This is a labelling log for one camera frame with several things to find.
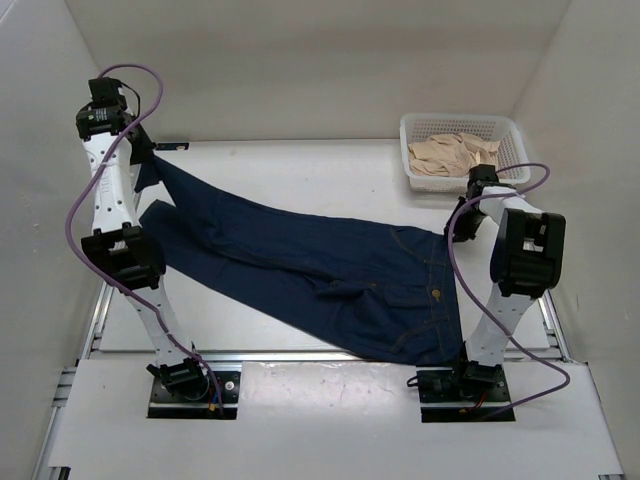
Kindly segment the dark blue denim trousers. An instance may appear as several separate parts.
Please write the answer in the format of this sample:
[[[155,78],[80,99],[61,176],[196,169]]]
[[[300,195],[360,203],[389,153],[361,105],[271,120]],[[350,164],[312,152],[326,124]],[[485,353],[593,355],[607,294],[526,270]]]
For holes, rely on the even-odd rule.
[[[462,332],[445,238],[411,226],[274,209],[154,158],[141,215],[167,264],[200,284],[369,360],[439,366]]]

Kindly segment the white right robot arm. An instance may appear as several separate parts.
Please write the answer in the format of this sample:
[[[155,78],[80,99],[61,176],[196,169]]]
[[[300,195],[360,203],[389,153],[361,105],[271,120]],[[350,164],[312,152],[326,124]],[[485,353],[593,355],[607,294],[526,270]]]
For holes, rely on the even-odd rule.
[[[534,400],[570,382],[562,368],[528,351],[514,339],[524,314],[559,282],[566,220],[560,214],[531,206],[511,186],[493,180],[472,180],[446,225],[448,248],[452,249],[455,242],[474,239],[486,218],[498,226],[490,259],[492,289],[487,302],[475,297],[462,278],[454,253],[449,253],[454,275],[482,312],[478,325],[458,354],[449,375],[449,387],[462,401],[487,398],[504,373],[506,347],[513,344],[529,359],[563,376],[560,385],[528,398]]]

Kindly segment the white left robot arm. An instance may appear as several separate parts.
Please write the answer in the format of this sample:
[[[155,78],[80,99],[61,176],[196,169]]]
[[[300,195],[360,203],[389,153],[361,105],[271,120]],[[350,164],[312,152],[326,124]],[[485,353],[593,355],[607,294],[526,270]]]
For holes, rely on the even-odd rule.
[[[120,285],[152,342],[156,360],[147,367],[171,394],[199,401],[213,389],[210,377],[193,356],[163,283],[166,262],[159,243],[146,233],[134,202],[140,166],[153,156],[153,143],[138,126],[117,146],[113,141],[134,120],[124,96],[99,95],[76,116],[94,189],[92,233],[81,239],[84,256]]]

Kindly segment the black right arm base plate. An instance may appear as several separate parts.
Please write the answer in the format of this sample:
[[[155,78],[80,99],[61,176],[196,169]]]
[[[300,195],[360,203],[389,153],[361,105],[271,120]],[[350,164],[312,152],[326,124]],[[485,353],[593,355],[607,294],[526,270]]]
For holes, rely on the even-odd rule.
[[[451,369],[423,369],[406,381],[418,392],[423,423],[515,422],[503,372],[490,386],[462,386]]]

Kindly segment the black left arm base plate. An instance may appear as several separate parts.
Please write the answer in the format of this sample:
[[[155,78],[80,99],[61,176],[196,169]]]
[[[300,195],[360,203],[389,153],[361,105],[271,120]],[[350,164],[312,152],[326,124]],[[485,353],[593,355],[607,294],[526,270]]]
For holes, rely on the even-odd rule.
[[[152,372],[155,368],[149,365]],[[223,368],[215,380],[203,370],[198,375],[190,365],[173,372],[174,382],[163,382],[158,369],[153,373],[147,417],[174,420],[235,420],[241,390],[241,371]]]

